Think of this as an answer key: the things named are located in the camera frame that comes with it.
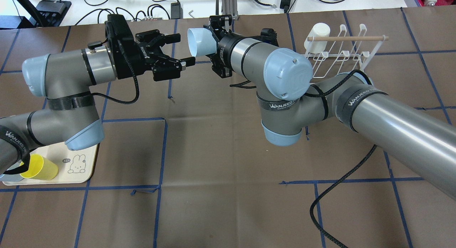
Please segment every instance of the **bunny illustration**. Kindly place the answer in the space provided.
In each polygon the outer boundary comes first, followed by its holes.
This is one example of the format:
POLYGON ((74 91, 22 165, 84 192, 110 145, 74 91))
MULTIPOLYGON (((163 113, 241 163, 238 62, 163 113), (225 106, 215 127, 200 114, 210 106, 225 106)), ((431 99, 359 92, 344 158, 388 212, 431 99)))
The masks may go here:
POLYGON ((84 173, 85 167, 85 154, 77 154, 73 157, 73 162, 71 162, 70 170, 68 170, 68 173, 84 173))

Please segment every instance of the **dish rack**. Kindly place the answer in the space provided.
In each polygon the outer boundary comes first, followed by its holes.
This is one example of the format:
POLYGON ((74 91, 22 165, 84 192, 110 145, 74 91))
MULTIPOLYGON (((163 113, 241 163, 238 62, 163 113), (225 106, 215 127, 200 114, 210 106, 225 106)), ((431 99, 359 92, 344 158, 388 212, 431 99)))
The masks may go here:
POLYGON ((378 51, 378 49, 382 46, 383 42, 388 40, 389 37, 382 35, 382 36, 366 36, 367 28, 366 25, 360 24, 359 25, 359 33, 358 36, 347 36, 347 26, 344 24, 340 25, 340 31, 339 34, 337 34, 337 37, 308 37, 308 41, 326 41, 328 42, 326 44, 326 48, 332 42, 329 50, 322 51, 321 53, 309 53, 308 51, 303 54, 309 61, 312 63, 313 67, 313 78, 315 79, 321 79, 325 78, 328 73, 334 68, 335 66, 338 66, 339 69, 337 70, 337 74, 340 73, 342 67, 344 64, 346 64, 349 60, 353 61, 353 68, 360 69, 361 71, 364 71, 366 66, 369 64, 369 62, 372 60, 372 58, 375 56, 375 53, 378 51), (372 49, 372 51, 362 51, 361 50, 361 44, 363 41, 377 41, 375 47, 372 49), (344 42, 351 42, 351 50, 342 50, 344 42), (326 71, 326 73, 322 76, 316 76, 316 73, 318 70, 321 68, 322 63, 325 61, 331 61, 332 64, 329 67, 329 69, 326 71))

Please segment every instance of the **wooden dowel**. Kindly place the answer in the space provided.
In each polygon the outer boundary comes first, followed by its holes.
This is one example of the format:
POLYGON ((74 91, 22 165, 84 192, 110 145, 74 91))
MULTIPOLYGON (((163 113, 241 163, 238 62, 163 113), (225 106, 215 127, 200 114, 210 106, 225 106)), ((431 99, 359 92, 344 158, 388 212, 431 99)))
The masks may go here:
POLYGON ((347 36, 347 37, 307 37, 308 41, 381 41, 389 40, 388 36, 347 36))

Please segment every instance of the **white table surface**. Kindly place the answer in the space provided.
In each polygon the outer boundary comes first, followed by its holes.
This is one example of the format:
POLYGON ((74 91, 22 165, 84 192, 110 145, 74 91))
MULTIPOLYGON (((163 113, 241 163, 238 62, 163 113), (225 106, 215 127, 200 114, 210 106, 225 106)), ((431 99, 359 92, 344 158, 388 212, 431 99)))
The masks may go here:
MULTIPOLYGON (((30 0, 34 5, 38 4, 41 0, 30 0)), ((62 26, 74 25, 82 16, 96 8, 110 8, 114 9, 116 6, 123 7, 129 10, 133 15, 137 11, 147 9, 147 6, 154 4, 152 0, 109 0, 101 6, 89 6, 83 0, 68 0, 73 4, 67 13, 67 16, 62 22, 62 26)), ((98 4, 104 0, 87 0, 89 3, 98 4)), ((191 18, 188 14, 193 10, 192 15, 196 18, 208 17, 215 14, 215 0, 180 0, 184 12, 184 18, 191 18)), ((238 0, 238 13, 239 15, 256 15, 256 14, 278 14, 283 13, 279 9, 280 0, 260 0, 264 3, 276 4, 277 8, 260 6, 253 0, 238 0)), ((170 4, 174 1, 160 2, 164 8, 169 11, 170 4)), ((22 16, 29 17, 30 15, 16 2, 19 13, 22 16)), ((337 4, 324 4, 317 0, 297 0, 291 12, 310 12, 310 11, 337 11, 337 10, 354 10, 354 9, 371 9, 371 8, 394 8, 394 7, 407 7, 404 0, 345 0, 337 4)), ((12 0, 0 0, 0 14, 1 15, 17 15, 16 8, 14 8, 12 0)), ((126 12, 123 12, 127 19, 131 19, 126 12)), ((98 13, 95 12, 80 24, 95 24, 97 22, 98 13)), ((163 17, 166 19, 166 14, 161 9, 154 9, 154 16, 163 17)))

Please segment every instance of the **white cup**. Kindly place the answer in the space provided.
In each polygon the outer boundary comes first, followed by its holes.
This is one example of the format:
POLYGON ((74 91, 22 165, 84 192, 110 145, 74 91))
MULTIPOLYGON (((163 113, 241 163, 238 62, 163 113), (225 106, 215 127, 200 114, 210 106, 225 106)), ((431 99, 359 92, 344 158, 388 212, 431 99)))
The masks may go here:
POLYGON ((217 52, 217 42, 212 32, 205 28, 192 28, 187 31, 188 48, 194 57, 217 52))
MULTIPOLYGON (((319 22, 312 27, 307 37, 329 37, 329 32, 331 32, 329 26, 323 22, 319 22)), ((319 54, 325 50, 326 44, 327 41, 308 41, 306 38, 304 48, 306 48, 307 52, 319 54)))

